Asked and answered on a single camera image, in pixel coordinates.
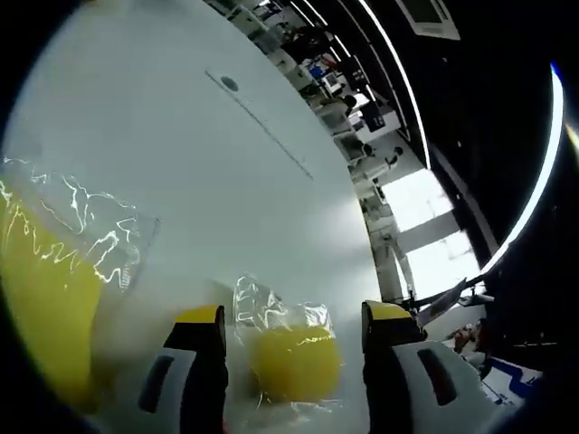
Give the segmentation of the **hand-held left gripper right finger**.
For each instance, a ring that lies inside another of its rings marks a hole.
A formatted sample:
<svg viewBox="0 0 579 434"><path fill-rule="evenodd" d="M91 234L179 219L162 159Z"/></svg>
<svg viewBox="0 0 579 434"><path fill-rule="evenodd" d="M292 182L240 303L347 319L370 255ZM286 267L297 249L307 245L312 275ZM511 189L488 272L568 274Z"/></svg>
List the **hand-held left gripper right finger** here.
<svg viewBox="0 0 579 434"><path fill-rule="evenodd" d="M371 433L478 433L491 419L475 367L425 339L408 311L367 300L361 314Z"/></svg>

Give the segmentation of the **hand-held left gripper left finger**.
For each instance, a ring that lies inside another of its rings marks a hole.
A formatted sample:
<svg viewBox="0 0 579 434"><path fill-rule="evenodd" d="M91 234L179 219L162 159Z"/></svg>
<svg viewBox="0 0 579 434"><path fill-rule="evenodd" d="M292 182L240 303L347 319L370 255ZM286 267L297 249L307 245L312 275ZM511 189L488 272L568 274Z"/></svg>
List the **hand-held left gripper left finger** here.
<svg viewBox="0 0 579 434"><path fill-rule="evenodd" d="M228 370L225 309L180 314L163 345L120 371L103 433L222 433Z"/></svg>

